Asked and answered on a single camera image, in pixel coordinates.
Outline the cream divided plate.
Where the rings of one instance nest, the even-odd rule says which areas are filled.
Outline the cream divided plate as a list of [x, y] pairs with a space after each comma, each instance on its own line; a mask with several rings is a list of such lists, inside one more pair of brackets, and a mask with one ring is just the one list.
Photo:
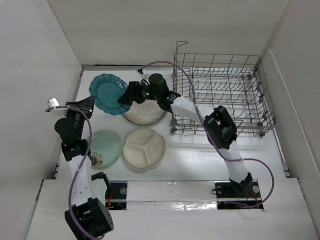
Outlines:
[[145, 169], [163, 159], [166, 141], [153, 129], [139, 128], [126, 137], [122, 152], [132, 167]]

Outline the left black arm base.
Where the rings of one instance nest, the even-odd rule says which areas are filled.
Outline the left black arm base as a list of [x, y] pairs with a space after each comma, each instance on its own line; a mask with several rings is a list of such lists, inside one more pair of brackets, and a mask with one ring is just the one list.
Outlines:
[[101, 184], [102, 196], [105, 197], [103, 203], [108, 210], [126, 210], [127, 209], [127, 181], [111, 181], [110, 190], [106, 183]]

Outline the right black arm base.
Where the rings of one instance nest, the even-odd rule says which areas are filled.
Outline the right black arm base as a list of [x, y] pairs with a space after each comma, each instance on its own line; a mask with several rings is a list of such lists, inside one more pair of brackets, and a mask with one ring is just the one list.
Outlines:
[[211, 194], [216, 196], [217, 208], [219, 210], [245, 209], [244, 205], [252, 207], [260, 204], [263, 200], [256, 179], [250, 183], [244, 192], [236, 192], [230, 181], [216, 181]]

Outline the dark teal scalloped plate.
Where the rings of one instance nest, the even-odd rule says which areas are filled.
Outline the dark teal scalloped plate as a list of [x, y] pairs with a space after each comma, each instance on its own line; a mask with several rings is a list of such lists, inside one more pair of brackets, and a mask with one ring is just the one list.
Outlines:
[[130, 105], [118, 103], [118, 99], [126, 92], [128, 85], [120, 77], [102, 73], [93, 78], [88, 91], [95, 96], [95, 106], [106, 114], [123, 115], [131, 108]]

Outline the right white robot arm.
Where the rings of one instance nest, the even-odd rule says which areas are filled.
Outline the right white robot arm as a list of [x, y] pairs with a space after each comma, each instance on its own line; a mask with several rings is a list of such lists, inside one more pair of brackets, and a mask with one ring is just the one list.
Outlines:
[[120, 104], [131, 106], [146, 100], [156, 101], [169, 113], [198, 122], [203, 126], [209, 142], [224, 160], [229, 174], [229, 189], [236, 198], [249, 191], [253, 181], [247, 170], [237, 144], [237, 127], [224, 106], [200, 107], [197, 103], [169, 89], [165, 78], [151, 74], [147, 80], [131, 81], [127, 90], [118, 99]]

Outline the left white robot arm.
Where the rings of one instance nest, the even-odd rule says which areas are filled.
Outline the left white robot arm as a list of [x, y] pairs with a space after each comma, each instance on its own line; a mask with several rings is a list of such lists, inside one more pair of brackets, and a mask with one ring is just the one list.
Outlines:
[[94, 106], [93, 95], [67, 102], [65, 116], [54, 125], [72, 175], [64, 219], [78, 240], [101, 240], [114, 229], [111, 214], [105, 206], [112, 191], [109, 179], [103, 172], [90, 173], [92, 139], [82, 137], [84, 124], [90, 123]]

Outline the speckled brown round plate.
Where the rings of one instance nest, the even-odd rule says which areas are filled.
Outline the speckled brown round plate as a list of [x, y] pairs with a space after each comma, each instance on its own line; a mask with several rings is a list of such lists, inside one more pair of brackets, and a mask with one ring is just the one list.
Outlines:
[[166, 113], [156, 101], [145, 100], [143, 103], [133, 102], [123, 117], [134, 125], [149, 126], [159, 122]]

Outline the mint green flower plate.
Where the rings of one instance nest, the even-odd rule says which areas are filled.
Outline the mint green flower plate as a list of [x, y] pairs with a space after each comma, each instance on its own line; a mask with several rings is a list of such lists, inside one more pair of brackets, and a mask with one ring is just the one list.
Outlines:
[[90, 145], [91, 166], [105, 168], [113, 164], [121, 155], [123, 149], [120, 137], [110, 130], [99, 130], [92, 134]]

